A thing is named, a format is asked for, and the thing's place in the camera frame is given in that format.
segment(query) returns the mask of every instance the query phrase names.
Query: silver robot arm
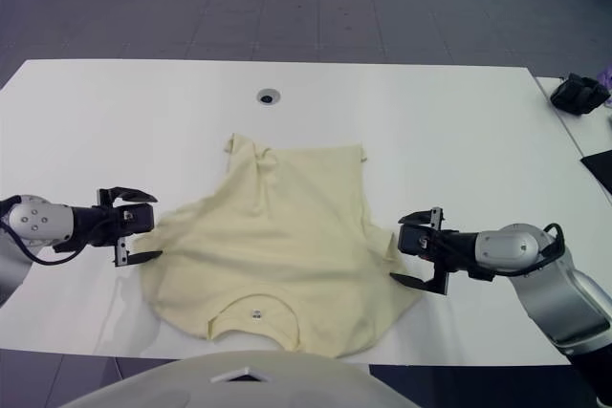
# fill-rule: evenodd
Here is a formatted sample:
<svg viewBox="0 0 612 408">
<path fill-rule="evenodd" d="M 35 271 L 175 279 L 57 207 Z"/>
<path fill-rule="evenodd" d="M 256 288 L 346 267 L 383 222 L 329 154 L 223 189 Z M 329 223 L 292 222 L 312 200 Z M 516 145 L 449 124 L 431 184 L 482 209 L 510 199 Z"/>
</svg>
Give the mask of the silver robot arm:
<svg viewBox="0 0 612 408">
<path fill-rule="evenodd" d="M 113 207 L 116 199 L 129 203 Z M 51 204 L 33 195 L 0 201 L 0 307 L 25 279 L 32 263 L 60 265 L 77 257 L 86 246 L 114 247 L 117 267 L 143 263 L 160 252 L 130 254 L 125 238 L 153 228 L 157 200 L 140 190 L 115 187 L 98 190 L 98 204 L 70 207 Z M 43 247 L 72 252 L 56 260 L 40 259 Z"/>
<path fill-rule="evenodd" d="M 593 387 L 600 405 L 612 406 L 612 299 L 574 268 L 560 226 L 515 224 L 460 233 L 442 230 L 442 220 L 439 207 L 400 220 L 400 251 L 433 262 L 433 279 L 391 276 L 441 294 L 447 293 L 448 274 L 457 270 L 487 281 L 508 277 L 528 315 Z M 553 228 L 556 236 L 549 232 Z"/>
</svg>

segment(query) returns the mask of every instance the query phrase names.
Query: t-shirt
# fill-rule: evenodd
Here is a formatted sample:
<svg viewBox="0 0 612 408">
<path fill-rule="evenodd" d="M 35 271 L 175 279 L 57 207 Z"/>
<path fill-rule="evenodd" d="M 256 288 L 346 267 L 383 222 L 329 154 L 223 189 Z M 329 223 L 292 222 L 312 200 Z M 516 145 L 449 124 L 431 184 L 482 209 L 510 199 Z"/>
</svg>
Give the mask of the t-shirt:
<svg viewBox="0 0 612 408">
<path fill-rule="evenodd" d="M 217 191 L 164 216 L 135 244 L 145 299 L 192 335 L 266 335 L 328 356 L 372 346 L 419 297 L 393 233 L 370 222 L 360 145 L 272 149 L 234 135 Z"/>
</svg>

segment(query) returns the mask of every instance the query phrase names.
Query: yellow t-shirt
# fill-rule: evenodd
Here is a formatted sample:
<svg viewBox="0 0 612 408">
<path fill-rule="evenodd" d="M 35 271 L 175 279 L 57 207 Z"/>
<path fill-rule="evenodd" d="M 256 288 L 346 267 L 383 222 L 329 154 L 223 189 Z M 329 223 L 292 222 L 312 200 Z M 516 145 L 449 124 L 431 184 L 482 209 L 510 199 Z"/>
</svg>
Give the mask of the yellow t-shirt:
<svg viewBox="0 0 612 408">
<path fill-rule="evenodd" d="M 370 223 L 360 146 L 276 150 L 234 135 L 218 190 L 163 217 L 135 244 L 154 311 L 212 339 L 237 330 L 338 356 L 372 346 L 419 293 L 391 231 Z"/>
</svg>

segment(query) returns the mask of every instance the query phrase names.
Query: white table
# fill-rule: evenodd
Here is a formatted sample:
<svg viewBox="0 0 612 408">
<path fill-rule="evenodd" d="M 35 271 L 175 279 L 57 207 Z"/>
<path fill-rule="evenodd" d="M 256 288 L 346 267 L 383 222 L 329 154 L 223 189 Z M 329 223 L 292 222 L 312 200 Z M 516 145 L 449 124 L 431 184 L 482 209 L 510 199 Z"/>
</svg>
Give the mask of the white table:
<svg viewBox="0 0 612 408">
<path fill-rule="evenodd" d="M 255 100 L 275 88 L 281 100 Z M 373 218 L 434 205 L 448 228 L 558 222 L 577 265 L 612 291 L 612 206 L 526 69 L 362 64 L 28 61 L 0 92 L 0 196 L 34 193 L 93 204 L 98 187 L 133 186 L 157 215 L 211 193 L 224 142 L 238 132 L 275 147 L 362 142 Z M 0 310 L 0 347 L 187 357 L 275 349 L 235 333 L 198 340 L 142 302 L 135 268 L 88 248 L 34 267 Z M 406 256 L 417 275 L 431 266 Z M 566 363 L 536 329 L 510 283 L 454 274 L 449 296 L 425 297 L 373 349 L 347 360 L 390 364 Z"/>
<path fill-rule="evenodd" d="M 542 90 L 549 97 L 553 91 L 561 84 L 560 78 L 537 79 Z M 588 115 L 577 117 L 553 107 L 557 116 L 567 129 L 574 144 L 580 152 L 580 156 L 587 157 L 596 153 L 605 152 L 612 149 L 612 109 L 600 106 Z M 604 190 L 608 200 L 612 204 L 612 195 Z"/>
</svg>

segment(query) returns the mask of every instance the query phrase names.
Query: round hole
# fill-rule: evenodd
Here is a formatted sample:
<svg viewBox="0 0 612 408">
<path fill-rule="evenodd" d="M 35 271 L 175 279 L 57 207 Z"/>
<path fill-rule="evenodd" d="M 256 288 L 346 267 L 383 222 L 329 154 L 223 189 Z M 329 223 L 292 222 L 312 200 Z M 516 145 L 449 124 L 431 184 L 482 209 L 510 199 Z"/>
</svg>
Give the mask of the round hole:
<svg viewBox="0 0 612 408">
<path fill-rule="evenodd" d="M 280 93 L 272 88 L 266 88 L 257 93 L 257 102 L 262 105 L 273 105 L 280 100 Z"/>
</svg>

